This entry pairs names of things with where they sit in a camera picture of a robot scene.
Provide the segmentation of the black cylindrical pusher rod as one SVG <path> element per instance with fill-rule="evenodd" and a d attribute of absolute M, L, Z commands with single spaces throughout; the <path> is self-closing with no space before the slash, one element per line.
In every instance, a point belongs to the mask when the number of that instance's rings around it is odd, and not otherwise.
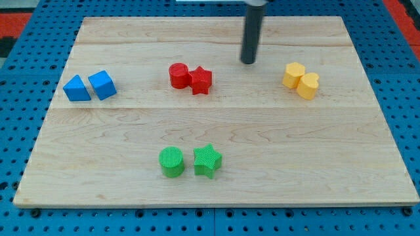
<path fill-rule="evenodd" d="M 247 3 L 240 54 L 244 64 L 256 60 L 265 9 L 266 3 Z"/>

